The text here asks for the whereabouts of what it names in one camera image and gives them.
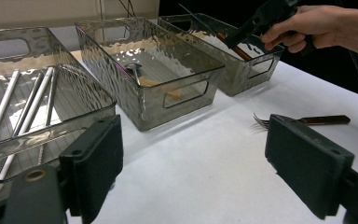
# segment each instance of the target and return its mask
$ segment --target fork with brown handle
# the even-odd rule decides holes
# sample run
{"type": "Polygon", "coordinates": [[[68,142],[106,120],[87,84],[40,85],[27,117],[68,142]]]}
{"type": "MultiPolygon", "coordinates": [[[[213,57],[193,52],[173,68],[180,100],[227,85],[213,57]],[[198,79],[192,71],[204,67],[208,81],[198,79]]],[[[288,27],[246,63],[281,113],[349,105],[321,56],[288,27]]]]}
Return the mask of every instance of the fork with brown handle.
{"type": "MultiPolygon", "coordinates": [[[[255,121],[264,128],[269,127],[269,120],[260,119],[254,114],[255,121]]],[[[323,125],[323,124],[348,124],[351,119],[345,115],[334,115],[334,116],[320,116],[320,117],[305,117],[298,119],[307,125],[323,125]]]]}

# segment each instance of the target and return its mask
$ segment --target black tool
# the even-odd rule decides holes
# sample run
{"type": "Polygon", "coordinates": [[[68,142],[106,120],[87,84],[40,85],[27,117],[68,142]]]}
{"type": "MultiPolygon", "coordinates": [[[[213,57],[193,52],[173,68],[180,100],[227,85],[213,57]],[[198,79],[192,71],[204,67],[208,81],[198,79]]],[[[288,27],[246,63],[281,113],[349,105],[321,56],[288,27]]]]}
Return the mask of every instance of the black tool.
{"type": "Polygon", "coordinates": [[[60,165],[36,166],[17,175],[0,201],[0,223],[91,223],[123,168],[120,115],[100,119],[59,157],[60,165]]]}
{"type": "Polygon", "coordinates": [[[346,208],[343,223],[358,224],[358,173],[354,155],[304,123],[269,118],[266,158],[277,174],[318,218],[346,208]]]}
{"type": "MultiPolygon", "coordinates": [[[[294,16],[297,12],[297,5],[300,0],[268,0],[259,7],[254,16],[250,18],[232,34],[229,34],[225,42],[229,49],[234,48],[249,35],[255,33],[264,34],[269,27],[279,21],[285,21],[294,16]]],[[[302,55],[306,55],[315,50],[310,35],[306,36],[307,46],[301,50],[302,55]]]]}

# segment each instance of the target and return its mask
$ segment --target hand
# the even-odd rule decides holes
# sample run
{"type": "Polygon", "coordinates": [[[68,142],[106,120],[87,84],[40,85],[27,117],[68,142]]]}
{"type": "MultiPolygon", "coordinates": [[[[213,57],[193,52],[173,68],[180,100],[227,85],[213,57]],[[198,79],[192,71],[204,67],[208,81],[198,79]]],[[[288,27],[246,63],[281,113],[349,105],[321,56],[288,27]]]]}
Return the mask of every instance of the hand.
{"type": "Polygon", "coordinates": [[[296,15],[274,24],[261,36],[261,41],[267,50],[283,43],[292,53],[305,48],[306,35],[312,35],[316,49],[335,46],[340,27],[338,14],[341,10],[342,7],[335,6],[298,7],[296,15]]]}

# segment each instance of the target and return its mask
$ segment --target clear plastic bin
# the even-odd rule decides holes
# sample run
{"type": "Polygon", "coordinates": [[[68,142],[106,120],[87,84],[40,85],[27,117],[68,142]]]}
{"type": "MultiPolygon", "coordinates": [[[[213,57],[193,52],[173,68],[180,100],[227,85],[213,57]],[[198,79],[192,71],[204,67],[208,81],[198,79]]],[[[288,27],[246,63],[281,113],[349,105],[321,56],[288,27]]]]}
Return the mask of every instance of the clear plastic bin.
{"type": "MultiPolygon", "coordinates": [[[[216,32],[226,36],[237,29],[205,14],[195,15],[216,32]]],[[[158,17],[158,25],[226,65],[218,88],[228,96],[235,96],[270,80],[284,51],[282,46],[267,51],[260,39],[251,35],[238,45],[252,57],[252,60],[246,62],[190,14],[158,17]]]]}
{"type": "Polygon", "coordinates": [[[138,130],[213,102],[224,65],[155,23],[133,17],[76,29],[84,64],[138,130]]]}
{"type": "Polygon", "coordinates": [[[115,106],[48,28],[0,30],[0,201],[14,176],[54,163],[115,106]]]}

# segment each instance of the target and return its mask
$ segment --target white table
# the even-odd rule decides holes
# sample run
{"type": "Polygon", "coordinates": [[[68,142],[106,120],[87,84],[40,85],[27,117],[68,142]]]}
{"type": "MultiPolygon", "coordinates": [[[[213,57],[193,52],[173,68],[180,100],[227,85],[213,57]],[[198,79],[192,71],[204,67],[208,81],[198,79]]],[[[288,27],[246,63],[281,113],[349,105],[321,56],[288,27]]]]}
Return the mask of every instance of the white table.
{"type": "MultiPolygon", "coordinates": [[[[124,167],[94,223],[342,223],[320,220],[265,158],[267,131],[253,114],[291,118],[345,114],[349,125],[312,129],[355,154],[358,94],[279,62],[270,81],[146,133],[121,115],[124,167]]],[[[68,216],[69,223],[81,223],[68,216]]]]}

